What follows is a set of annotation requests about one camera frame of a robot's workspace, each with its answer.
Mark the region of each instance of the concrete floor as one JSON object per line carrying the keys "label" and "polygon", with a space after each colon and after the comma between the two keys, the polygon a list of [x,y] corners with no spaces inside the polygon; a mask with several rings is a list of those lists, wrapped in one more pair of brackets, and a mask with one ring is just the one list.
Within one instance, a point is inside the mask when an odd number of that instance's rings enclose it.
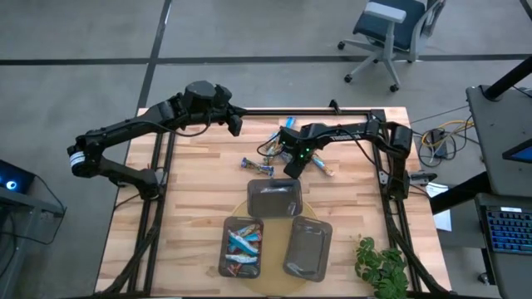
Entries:
{"label": "concrete floor", "polygon": [[[0,0],[0,60],[148,58],[163,0]],[[519,0],[448,0],[424,54],[483,55],[532,52],[532,23]],[[366,55],[337,42],[351,37],[364,0],[174,0],[160,57]],[[406,106],[411,120],[465,105],[467,86],[490,84],[519,61],[396,62],[403,87],[387,91],[384,66],[366,69],[351,84],[343,76],[357,63],[220,63],[161,65],[148,105],[206,79],[227,86],[247,107]],[[40,174],[68,206],[56,241],[36,245],[27,258],[18,297],[90,294],[116,199],[106,179],[71,175],[66,148],[89,129],[135,114],[146,65],[0,66],[0,159]],[[532,86],[529,77],[520,83]],[[417,131],[465,119],[467,109],[415,123]],[[123,161],[126,145],[106,151]],[[469,144],[431,171],[458,184],[483,171]],[[37,196],[47,198],[45,193]],[[445,248],[453,290],[497,297],[476,281],[479,250]]]}

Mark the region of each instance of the blue light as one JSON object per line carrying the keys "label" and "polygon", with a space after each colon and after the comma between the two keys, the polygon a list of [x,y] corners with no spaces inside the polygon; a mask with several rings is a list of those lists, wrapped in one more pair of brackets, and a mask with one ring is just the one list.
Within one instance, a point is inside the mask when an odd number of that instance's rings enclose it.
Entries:
{"label": "blue light", "polygon": [[17,183],[13,182],[13,181],[9,181],[6,183],[6,187],[7,189],[9,190],[13,190],[17,187]]}

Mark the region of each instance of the white paper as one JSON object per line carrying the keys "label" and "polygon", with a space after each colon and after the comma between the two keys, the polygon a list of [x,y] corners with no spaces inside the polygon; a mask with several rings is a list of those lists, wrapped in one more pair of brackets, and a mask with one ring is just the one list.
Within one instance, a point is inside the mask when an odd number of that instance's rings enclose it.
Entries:
{"label": "white paper", "polygon": [[[426,186],[426,192],[429,194],[431,198],[437,196],[440,193],[447,191],[448,189],[449,187],[445,185],[434,184],[434,183],[429,183]],[[437,229],[442,229],[447,232],[451,232],[452,231],[451,211],[446,210],[446,211],[443,211],[441,213],[434,215],[434,223],[436,224]]]}
{"label": "white paper", "polygon": [[520,209],[520,208],[500,207],[500,210],[503,211],[503,212],[516,212],[516,213],[521,213],[521,209]]}

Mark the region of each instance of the chair armrest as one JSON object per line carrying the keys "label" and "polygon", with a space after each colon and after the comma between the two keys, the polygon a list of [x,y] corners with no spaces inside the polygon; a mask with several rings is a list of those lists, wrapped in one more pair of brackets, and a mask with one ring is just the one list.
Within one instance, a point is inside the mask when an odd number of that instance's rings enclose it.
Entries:
{"label": "chair armrest", "polygon": [[406,18],[405,11],[375,2],[369,2],[364,9],[364,13],[396,23],[402,23]]}

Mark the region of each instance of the office chair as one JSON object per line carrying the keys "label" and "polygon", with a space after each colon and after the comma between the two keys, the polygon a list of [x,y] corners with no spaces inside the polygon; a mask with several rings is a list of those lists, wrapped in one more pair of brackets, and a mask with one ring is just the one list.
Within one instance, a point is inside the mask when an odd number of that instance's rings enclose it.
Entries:
{"label": "office chair", "polygon": [[419,57],[445,4],[446,0],[427,0],[425,10],[425,4],[416,0],[370,0],[352,32],[366,36],[369,44],[344,39],[338,43],[338,49],[343,50],[348,44],[373,53],[343,80],[349,83],[371,62],[382,61],[395,81],[390,91],[398,91],[401,82],[392,59],[399,57],[413,63]]}

